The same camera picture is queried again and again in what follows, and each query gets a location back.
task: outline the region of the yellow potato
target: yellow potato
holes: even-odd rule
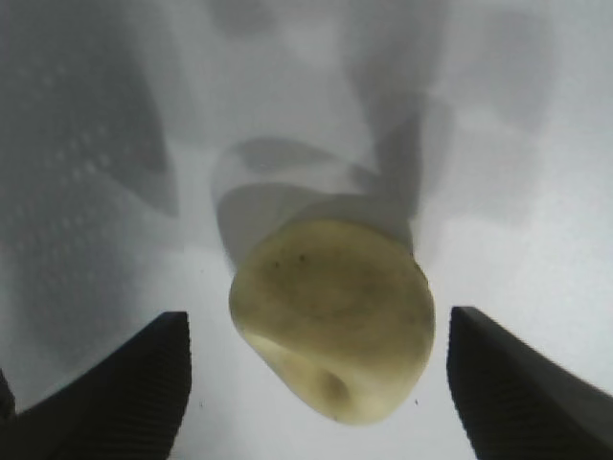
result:
[[[348,425],[398,408],[434,341],[432,296],[407,248],[345,221],[294,223],[261,242],[238,269],[230,310],[299,398]]]

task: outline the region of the white surface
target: white surface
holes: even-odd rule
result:
[[[132,6],[182,235],[140,272],[134,321],[188,310],[193,335],[193,394],[172,458],[474,458],[444,371],[452,305],[479,307],[613,392],[611,2]],[[245,163],[251,153],[258,161]],[[222,222],[226,242],[265,233],[314,192],[394,196],[410,218],[438,338],[418,387],[382,424],[347,428],[313,413],[233,330],[217,207],[236,187],[270,182],[312,190],[281,188],[261,211]],[[236,209],[253,208],[249,195]],[[81,365],[128,329],[85,347]],[[5,361],[18,340],[0,341]],[[9,370],[26,381],[32,367]],[[33,403],[57,385],[15,391]]]

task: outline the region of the potato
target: potato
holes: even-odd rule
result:
[[[348,425],[397,409],[434,341],[432,295],[407,248],[339,220],[293,223],[257,245],[238,268],[230,310],[289,389]]]

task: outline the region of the peeled potato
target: peeled potato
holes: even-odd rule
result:
[[[294,223],[260,243],[238,269],[230,310],[300,399],[348,425],[398,408],[434,341],[432,295],[407,248],[344,221]]]

